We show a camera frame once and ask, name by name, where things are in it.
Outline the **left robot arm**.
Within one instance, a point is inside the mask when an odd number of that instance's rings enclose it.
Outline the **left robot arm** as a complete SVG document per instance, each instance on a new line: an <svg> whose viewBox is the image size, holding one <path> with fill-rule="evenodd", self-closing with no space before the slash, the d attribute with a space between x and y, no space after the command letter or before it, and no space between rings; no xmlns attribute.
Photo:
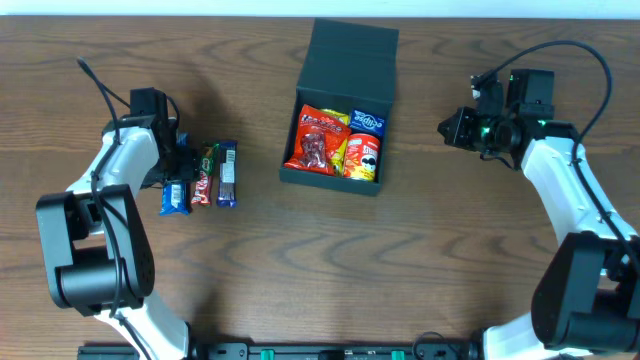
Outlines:
<svg viewBox="0 0 640 360"><path fill-rule="evenodd" d="M188 323L154 289L154 259L135 202L142 189L196 177L197 154L178 142L174 107L160 90L132 90L128 114L105 126L86 172L36 204L53 302L112 326L142 359L187 359L192 350Z"/></svg>

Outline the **red KitKat bar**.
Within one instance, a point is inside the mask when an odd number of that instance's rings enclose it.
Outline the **red KitKat bar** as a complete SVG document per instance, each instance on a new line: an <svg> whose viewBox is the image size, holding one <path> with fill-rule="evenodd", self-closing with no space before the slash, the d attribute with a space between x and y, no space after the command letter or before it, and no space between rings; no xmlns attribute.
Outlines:
<svg viewBox="0 0 640 360"><path fill-rule="evenodd" d="M218 152L217 143L205 143L202 147L202 154L198 169L198 179L194 185L192 204L210 207L212 205L211 189L213 183L213 173L216 165Z"/></svg>

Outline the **blue Eclipse mint tin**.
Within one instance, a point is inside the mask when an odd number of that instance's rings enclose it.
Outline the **blue Eclipse mint tin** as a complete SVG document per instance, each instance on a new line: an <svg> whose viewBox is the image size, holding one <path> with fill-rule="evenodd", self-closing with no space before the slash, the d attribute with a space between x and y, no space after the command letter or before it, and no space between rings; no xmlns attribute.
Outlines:
<svg viewBox="0 0 640 360"><path fill-rule="evenodd" d="M366 133L377 138L383 138L386 120L368 112L353 109L350 115L349 127L353 132Z"/></svg>

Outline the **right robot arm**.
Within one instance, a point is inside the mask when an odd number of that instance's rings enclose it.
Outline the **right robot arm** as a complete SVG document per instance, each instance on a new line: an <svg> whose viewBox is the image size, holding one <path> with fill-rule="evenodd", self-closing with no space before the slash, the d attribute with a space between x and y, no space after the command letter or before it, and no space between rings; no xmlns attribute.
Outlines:
<svg viewBox="0 0 640 360"><path fill-rule="evenodd" d="M533 184L559 248L529 313L481 334L483 359L558 359L639 350L639 236L593 175L573 124L554 117L554 74L516 69L504 88L474 76L476 106L438 126L447 145L509 166Z"/></svg>

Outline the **black gift box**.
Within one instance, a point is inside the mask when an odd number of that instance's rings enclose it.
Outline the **black gift box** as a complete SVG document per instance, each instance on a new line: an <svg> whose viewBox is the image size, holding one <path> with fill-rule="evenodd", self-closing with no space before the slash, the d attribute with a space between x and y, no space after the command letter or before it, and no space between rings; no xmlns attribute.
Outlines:
<svg viewBox="0 0 640 360"><path fill-rule="evenodd" d="M327 19L314 21L306 58L296 85L282 160L294 154L302 108L358 110L384 120L375 178L371 182L326 176L281 166L280 180L347 193L376 196L384 173L386 138L396 86L399 31Z"/></svg>

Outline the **red Hacks candy bag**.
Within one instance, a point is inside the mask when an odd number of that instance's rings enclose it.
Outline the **red Hacks candy bag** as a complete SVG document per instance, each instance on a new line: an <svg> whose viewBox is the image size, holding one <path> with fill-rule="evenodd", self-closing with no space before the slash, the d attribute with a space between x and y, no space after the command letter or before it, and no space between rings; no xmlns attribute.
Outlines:
<svg viewBox="0 0 640 360"><path fill-rule="evenodd" d="M331 152L339 142L351 135L351 129L337 119L309 105L304 105L298 118L298 127L292 156L285 168L335 176Z"/></svg>

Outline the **yellow Hacks candy bag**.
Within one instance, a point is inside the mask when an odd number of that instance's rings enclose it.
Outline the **yellow Hacks candy bag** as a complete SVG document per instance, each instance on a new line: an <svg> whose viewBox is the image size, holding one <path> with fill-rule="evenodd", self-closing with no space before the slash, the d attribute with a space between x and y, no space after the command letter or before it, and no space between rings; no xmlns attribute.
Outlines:
<svg viewBox="0 0 640 360"><path fill-rule="evenodd" d="M346 113L341 113L332 109L324 108L322 112L337 119L339 122L344 124L346 127L349 126L351 122L351 117ZM334 175L337 177L341 177L343 173L343 163L344 163L344 155L346 151L346 140L344 137L339 144L335 147L335 149L331 152L331 164L334 171Z"/></svg>

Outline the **red Pringles can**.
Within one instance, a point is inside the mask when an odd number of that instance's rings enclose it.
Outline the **red Pringles can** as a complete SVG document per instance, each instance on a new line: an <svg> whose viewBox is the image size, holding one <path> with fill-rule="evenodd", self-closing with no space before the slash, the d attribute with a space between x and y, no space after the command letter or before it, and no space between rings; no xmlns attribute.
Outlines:
<svg viewBox="0 0 640 360"><path fill-rule="evenodd" d="M380 141L373 135L355 133L348 137L343 176L352 180L373 182L378 164Z"/></svg>

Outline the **dark blue chocolate bar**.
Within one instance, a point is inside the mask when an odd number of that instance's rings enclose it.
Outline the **dark blue chocolate bar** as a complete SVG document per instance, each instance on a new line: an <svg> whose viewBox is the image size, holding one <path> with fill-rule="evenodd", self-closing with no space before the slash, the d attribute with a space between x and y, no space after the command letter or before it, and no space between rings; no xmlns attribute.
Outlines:
<svg viewBox="0 0 640 360"><path fill-rule="evenodd" d="M237 141L221 141L218 147L219 185L216 203L219 207L234 208L236 197Z"/></svg>

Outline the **blue snack bar wrapper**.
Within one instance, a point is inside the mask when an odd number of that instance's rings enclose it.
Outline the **blue snack bar wrapper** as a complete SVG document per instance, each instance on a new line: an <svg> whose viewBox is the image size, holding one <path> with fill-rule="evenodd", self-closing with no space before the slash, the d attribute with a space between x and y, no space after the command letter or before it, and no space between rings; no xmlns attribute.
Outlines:
<svg viewBox="0 0 640 360"><path fill-rule="evenodd" d="M167 183L162 188L162 204L159 212L160 216L168 216L172 214L190 214L190 206L188 205L188 196L190 190L190 182L181 180L179 182Z"/></svg>

